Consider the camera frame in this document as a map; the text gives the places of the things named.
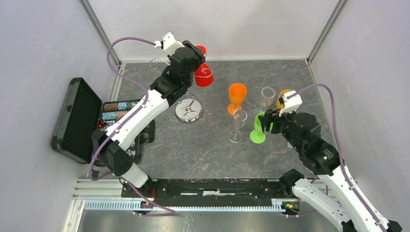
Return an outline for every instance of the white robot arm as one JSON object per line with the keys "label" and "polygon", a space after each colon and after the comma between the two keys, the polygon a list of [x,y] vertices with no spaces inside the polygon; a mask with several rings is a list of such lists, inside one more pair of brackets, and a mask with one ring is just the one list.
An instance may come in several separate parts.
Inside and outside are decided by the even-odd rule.
{"label": "white robot arm", "polygon": [[127,179],[137,188],[142,187],[149,177],[125,150],[150,121],[187,92],[193,83],[193,72],[205,62],[200,49],[188,40],[177,41],[171,32],[155,44],[168,54],[170,65],[151,84],[146,103],[144,104],[144,100],[147,96],[144,96],[119,122],[106,131],[97,129],[92,134],[94,150],[102,147],[99,160],[114,175]]}
{"label": "white robot arm", "polygon": [[[302,104],[299,95],[288,99],[295,91],[285,93],[280,98],[283,108],[267,110],[264,116],[259,116],[262,129],[269,130],[273,123],[272,133],[281,133],[298,152],[303,164],[318,176],[336,195],[341,204],[334,202],[328,196],[315,189],[311,183],[296,170],[284,174],[279,181],[283,182],[288,192],[303,199],[323,216],[325,216],[340,232],[399,232],[400,225],[389,221],[370,203],[360,188],[355,184],[349,187],[343,175],[337,150],[321,139],[320,125],[316,117],[308,113],[296,113]],[[349,180],[353,178],[347,166],[344,166]],[[365,206],[355,194],[355,189],[366,202]],[[379,223],[373,218],[366,207],[374,212]]]}

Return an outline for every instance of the white wall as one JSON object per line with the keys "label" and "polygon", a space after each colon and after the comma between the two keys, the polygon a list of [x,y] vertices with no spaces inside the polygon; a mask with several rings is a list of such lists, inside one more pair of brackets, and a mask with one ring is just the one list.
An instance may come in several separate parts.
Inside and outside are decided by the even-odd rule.
{"label": "white wall", "polygon": [[2,1],[0,31],[0,231],[58,232],[84,173],[49,145],[68,83],[106,100],[114,76],[76,0]]}
{"label": "white wall", "polygon": [[[110,41],[125,36],[178,40],[207,48],[209,59],[306,58],[337,0],[90,0]],[[165,57],[138,42],[115,47],[122,60]]]}
{"label": "white wall", "polygon": [[[336,99],[349,169],[372,203],[410,230],[410,2],[348,1],[313,61]],[[320,89],[330,115],[328,94]]]}

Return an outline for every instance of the table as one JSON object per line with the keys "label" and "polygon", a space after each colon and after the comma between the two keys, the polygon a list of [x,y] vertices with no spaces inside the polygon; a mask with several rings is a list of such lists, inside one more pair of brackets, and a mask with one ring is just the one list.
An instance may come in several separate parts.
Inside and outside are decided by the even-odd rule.
{"label": "table", "polygon": [[[279,178],[290,169],[306,177],[307,170],[281,135],[268,134],[263,144],[254,144],[249,134],[253,130],[257,97],[263,87],[278,93],[285,88],[301,89],[314,83],[304,60],[211,61],[215,81],[190,91],[202,104],[204,115],[197,123],[182,124],[175,115],[175,105],[155,118],[155,140],[144,144],[139,166],[152,178]],[[148,87],[158,77],[165,64],[154,70],[148,63],[125,66],[124,75]],[[228,139],[232,116],[227,112],[228,88],[233,83],[246,85],[248,94],[242,108],[248,112],[241,130],[242,141],[234,144]],[[143,91],[135,84],[122,80],[118,100],[138,99]],[[302,95],[298,112],[314,114],[322,126],[322,137],[332,142],[326,117],[315,89]]]}

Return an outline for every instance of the black case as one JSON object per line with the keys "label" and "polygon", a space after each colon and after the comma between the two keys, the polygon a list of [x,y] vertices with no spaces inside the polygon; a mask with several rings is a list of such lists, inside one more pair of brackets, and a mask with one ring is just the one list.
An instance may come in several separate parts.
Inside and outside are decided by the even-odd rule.
{"label": "black case", "polygon": [[54,128],[51,148],[80,164],[91,162],[91,134],[103,102],[81,77],[71,80]]}

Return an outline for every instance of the floor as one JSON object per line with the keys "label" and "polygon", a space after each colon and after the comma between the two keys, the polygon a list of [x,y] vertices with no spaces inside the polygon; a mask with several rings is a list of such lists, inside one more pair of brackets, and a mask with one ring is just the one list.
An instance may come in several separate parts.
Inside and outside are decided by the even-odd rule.
{"label": "floor", "polygon": [[[307,203],[303,208],[303,212],[312,210]],[[171,217],[140,218],[128,211],[85,210],[78,231],[337,232],[337,229],[319,213],[292,219],[273,212],[178,212]]]}
{"label": "floor", "polygon": [[[257,97],[263,87],[278,93],[285,88],[300,89],[313,83],[304,60],[212,61],[215,81],[206,88],[194,86],[190,91],[202,104],[204,115],[197,123],[182,124],[175,115],[175,106],[155,118],[155,141],[145,144],[140,167],[152,178],[279,178],[290,169],[306,177],[314,175],[299,160],[297,153],[287,148],[281,135],[268,134],[263,144],[254,144],[249,134],[253,130]],[[148,87],[158,77],[165,64],[154,70],[147,63],[127,64],[124,75]],[[227,112],[228,88],[243,83],[248,89],[242,108],[248,118],[241,130],[242,141],[229,141],[232,116]],[[140,99],[142,90],[122,81],[118,100]],[[315,89],[302,95],[299,112],[314,114],[322,126],[322,137],[332,141],[329,126]]]}

